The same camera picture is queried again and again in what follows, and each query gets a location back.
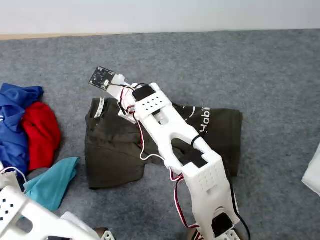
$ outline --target white object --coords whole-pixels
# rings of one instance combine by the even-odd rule
[[[4,189],[7,186],[12,186],[18,190],[21,189],[15,171],[0,174],[0,189]]]
[[[191,194],[192,211],[199,225],[198,231],[205,240],[213,240],[215,234],[212,221],[215,217],[222,213],[227,214],[233,223],[232,228],[240,221],[233,207],[231,187],[222,158],[202,137],[199,137],[194,141],[193,147],[203,153],[202,158],[207,164],[201,168],[196,167],[192,162],[183,166],[173,152],[171,141],[178,138],[191,145],[193,139],[199,134],[180,116],[156,83],[150,86],[155,91],[154,94],[135,104],[129,98],[130,105],[134,105],[134,116],[157,144],[159,153],[164,159],[164,165],[178,175],[183,173]]]
[[[94,118],[99,118],[102,114],[102,110],[104,109],[105,106],[105,98],[104,97],[100,97],[100,102],[99,102],[99,106],[98,109],[94,115]]]
[[[320,196],[320,144],[309,163],[302,182]]]
[[[2,169],[4,169],[4,165],[2,164],[2,162],[0,161],[0,171],[2,170]]]
[[[221,236],[217,237],[216,240],[240,240],[240,238],[234,230],[230,230],[225,234],[222,234]]]
[[[111,231],[105,231],[105,233],[103,234],[101,240],[116,240],[116,239],[112,235]]]
[[[116,85],[127,85],[130,86],[129,84],[127,84],[125,82],[125,77],[121,74],[115,74],[113,79],[112,79],[112,84],[116,84]],[[122,86],[112,86],[110,85],[107,88],[107,92],[114,97],[115,99],[120,99],[120,94],[122,91],[123,87]]]
[[[25,174],[14,166],[8,166],[0,171],[0,175],[4,174],[8,170],[14,170],[14,171],[18,172],[19,174],[21,174],[21,176],[23,177],[23,180],[24,180],[24,184],[25,184],[24,191],[23,191],[23,193],[25,194],[27,192],[27,188],[28,188],[27,178],[26,178]]]
[[[73,240],[99,240],[92,236],[92,231],[84,230],[83,224],[81,227],[70,220],[58,218],[12,186],[7,186],[0,192],[0,204],[1,240],[46,240],[50,236]],[[32,222],[29,233],[16,226],[21,216]]]
[[[87,233],[89,233],[92,237],[99,239],[98,233],[96,233],[92,228],[90,228],[87,224],[85,224],[83,221],[81,221],[77,216],[72,214],[71,212],[67,211],[64,213],[60,219],[68,220],[71,223],[77,225],[78,227],[85,230]]]

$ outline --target white robotic arm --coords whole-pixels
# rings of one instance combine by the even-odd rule
[[[111,83],[122,87],[107,82],[106,91],[119,101],[121,117],[142,123],[157,144],[164,165],[178,175],[183,174],[203,239],[225,240],[230,236],[232,240],[239,239],[233,229],[243,220],[221,156],[185,122],[156,83],[127,86],[124,80],[122,75],[115,74]],[[195,148],[187,162],[181,162],[173,152],[171,141],[176,138]]]

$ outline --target black wire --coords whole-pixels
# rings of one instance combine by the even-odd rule
[[[226,178],[228,179],[228,181],[230,183],[230,191],[231,191],[231,198],[232,198],[232,205],[233,205],[234,213],[240,219],[241,223],[244,225],[245,230],[248,234],[249,240],[251,240],[250,229],[249,229],[248,225],[246,224],[245,220],[240,216],[240,213],[237,210],[234,185],[231,182],[231,177],[230,177],[229,171],[226,167],[225,167],[225,173],[226,173]]]
[[[130,86],[128,86],[128,85],[124,85],[124,84],[113,84],[113,83],[109,83],[108,85],[111,85],[111,86],[119,86],[119,87],[123,87],[123,88],[125,88],[125,87],[130,87]]]
[[[137,89],[137,87],[139,87],[139,86],[146,86],[146,85],[148,85],[148,84],[146,84],[146,83],[138,83],[138,84],[134,87],[134,89]]]

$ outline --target cable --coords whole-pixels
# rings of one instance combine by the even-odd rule
[[[130,89],[130,90],[134,91],[134,89],[133,89],[131,86],[128,86],[128,85],[126,85],[126,86],[124,86],[124,87],[122,88],[121,95],[120,95],[120,101],[118,101],[118,106],[119,106],[119,108],[121,109],[123,115],[126,115],[126,113],[128,113],[129,107],[131,107],[131,106],[129,106],[129,107],[127,108],[127,110],[125,110],[125,109],[123,108],[123,106],[122,106],[122,101],[123,101],[123,96],[124,96],[124,91],[125,91],[125,89]]]
[[[132,86],[124,85],[124,84],[113,84],[113,83],[109,83],[108,85],[110,85],[110,86],[118,86],[118,87],[123,87],[123,88],[129,87],[130,89],[134,90],[134,88],[133,88]]]
[[[146,84],[146,83],[138,83],[138,84],[134,87],[134,89],[137,89],[137,87],[139,87],[139,86],[146,86],[146,85],[148,85],[148,84]]]
[[[174,176],[174,172],[171,170],[171,167],[169,167],[169,170],[170,170],[170,179],[171,179],[172,182],[176,182],[176,181],[178,181],[179,179],[181,179],[181,178],[184,177],[184,176],[182,175],[182,173],[181,173],[179,176],[175,177],[175,176]]]
[[[242,222],[242,224],[244,225],[245,230],[246,230],[246,232],[248,233],[249,240],[251,240],[251,233],[250,233],[249,227],[248,227],[248,225],[246,224],[245,220],[240,216],[240,213],[239,213],[238,210],[237,210],[234,186],[233,186],[233,184],[231,183],[230,180],[229,180],[229,183],[230,183],[231,198],[232,198],[232,205],[233,205],[234,213],[235,213],[235,215],[240,219],[240,221]]]
[[[230,191],[231,191],[231,198],[232,198],[232,205],[233,205],[234,213],[240,219],[241,223],[244,225],[245,230],[248,234],[249,240],[251,240],[250,229],[249,229],[248,225],[246,224],[245,220],[241,217],[240,213],[237,210],[235,190],[234,190],[234,185],[232,184],[232,181],[231,181],[229,170],[226,167],[224,169],[225,169],[226,178],[228,179],[229,184],[230,184]]]
[[[141,151],[141,153],[140,153],[140,159],[143,160],[143,161],[147,161],[147,160],[148,160],[149,158],[151,158],[151,157],[157,157],[157,158],[160,158],[161,160],[165,161],[165,159],[164,159],[162,156],[158,155],[158,154],[150,154],[149,156],[147,156],[147,157],[145,157],[145,158],[142,157],[142,154],[143,154],[144,151],[145,151],[145,139],[144,139],[144,134],[143,134],[143,132],[142,132],[142,128],[141,128],[141,125],[140,125],[139,121],[138,121],[138,120],[136,119],[136,117],[135,117],[135,113],[133,114],[133,118],[134,118],[134,120],[136,121],[136,123],[138,124],[139,130],[140,130],[140,137],[141,137],[141,143],[142,143],[142,151]]]
[[[128,106],[128,107],[126,108],[126,110],[125,110],[126,113],[127,113],[127,114],[133,114],[133,113],[135,113],[134,111],[130,111],[130,112],[129,112],[129,109],[131,109],[131,108],[133,108],[133,107],[134,107],[134,105]]]
[[[18,173],[20,173],[23,177],[23,180],[24,180],[24,183],[25,183],[25,187],[24,187],[24,191],[23,193],[25,194],[27,192],[27,179],[26,179],[26,176],[24,175],[24,173],[22,171],[20,171],[18,168],[14,167],[14,166],[9,166],[9,167],[6,167],[4,169],[2,169],[0,171],[0,174],[3,174],[5,173],[7,170],[10,170],[10,169],[13,169],[15,171],[17,171]]]
[[[201,233],[199,231],[198,231],[198,234],[194,240],[204,240],[204,238],[201,236]]]
[[[185,178],[184,178],[184,177],[181,177],[181,178],[179,178],[179,179],[176,181],[176,183],[175,183],[175,187],[174,187],[174,203],[175,203],[175,207],[176,207],[176,209],[177,209],[177,211],[178,211],[178,213],[179,213],[179,216],[180,216],[180,219],[181,219],[183,225],[184,225],[186,228],[188,228],[188,229],[198,228],[199,225],[197,225],[197,224],[192,224],[192,225],[188,225],[188,224],[187,224],[187,221],[186,221],[186,219],[185,219],[184,213],[182,212],[182,209],[181,209],[180,204],[179,204],[179,199],[178,199],[178,184],[179,184],[181,181],[183,181],[183,180],[185,180]]]

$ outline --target white plastic bracket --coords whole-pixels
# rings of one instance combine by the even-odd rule
[[[105,231],[101,240],[116,240],[112,235],[111,231]]]
[[[220,235],[216,240],[241,240],[234,230],[227,231],[226,233]]]
[[[22,216],[32,222],[29,233],[16,226]],[[46,240],[50,236],[72,240],[100,240],[92,231],[87,232],[70,220],[58,218],[12,186],[7,186],[0,192],[1,240]]]
[[[221,213],[237,224],[237,217],[222,158],[211,150],[202,155],[207,164],[201,168],[192,162],[183,166],[182,173],[192,198],[194,218],[204,239],[215,239],[212,220]]]
[[[171,105],[171,101],[167,98],[163,91],[157,91],[141,101],[138,101],[135,104],[135,111],[137,112],[139,120],[142,121],[163,107]]]

